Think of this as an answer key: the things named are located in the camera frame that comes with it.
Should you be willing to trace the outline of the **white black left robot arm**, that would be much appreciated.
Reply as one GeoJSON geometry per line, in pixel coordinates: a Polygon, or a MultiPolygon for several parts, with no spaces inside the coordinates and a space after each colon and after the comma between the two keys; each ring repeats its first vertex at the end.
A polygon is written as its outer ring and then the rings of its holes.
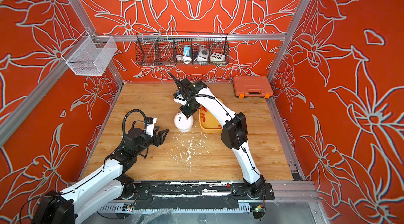
{"type": "Polygon", "coordinates": [[[160,130],[157,119],[143,111],[129,111],[122,122],[122,140],[103,164],[90,175],[60,192],[54,190],[38,199],[33,224],[81,224],[110,201],[137,194],[133,179],[126,172],[146,158],[150,146],[164,143],[168,129],[160,130]]]}

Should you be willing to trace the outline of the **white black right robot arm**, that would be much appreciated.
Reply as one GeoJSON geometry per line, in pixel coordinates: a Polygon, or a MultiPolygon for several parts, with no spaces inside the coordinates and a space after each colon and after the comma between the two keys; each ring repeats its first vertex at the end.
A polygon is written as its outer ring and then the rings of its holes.
{"type": "Polygon", "coordinates": [[[241,167],[247,194],[258,198],[266,192],[266,179],[257,168],[248,144],[246,116],[225,106],[202,81],[191,82],[188,78],[178,80],[169,73],[177,86],[174,101],[181,104],[180,111],[188,118],[199,107],[206,108],[222,126],[221,140],[232,150],[241,167]]]}

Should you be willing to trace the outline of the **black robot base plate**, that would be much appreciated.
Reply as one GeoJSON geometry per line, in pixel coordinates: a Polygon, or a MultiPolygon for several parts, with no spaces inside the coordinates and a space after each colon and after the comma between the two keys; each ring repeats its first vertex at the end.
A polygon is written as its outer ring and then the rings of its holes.
{"type": "Polygon", "coordinates": [[[274,198],[270,183],[250,196],[242,181],[138,181],[127,201],[135,210],[251,212],[274,198]]]}

